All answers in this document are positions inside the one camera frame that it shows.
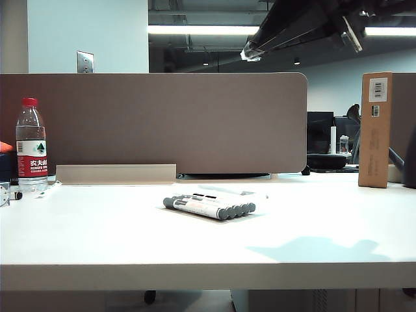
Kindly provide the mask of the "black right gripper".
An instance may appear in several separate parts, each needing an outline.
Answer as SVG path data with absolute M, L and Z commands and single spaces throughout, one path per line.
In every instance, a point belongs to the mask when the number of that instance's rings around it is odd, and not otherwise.
M 415 36 L 415 1 L 275 1 L 240 58 L 267 54 L 324 38 L 361 53 L 369 38 Z

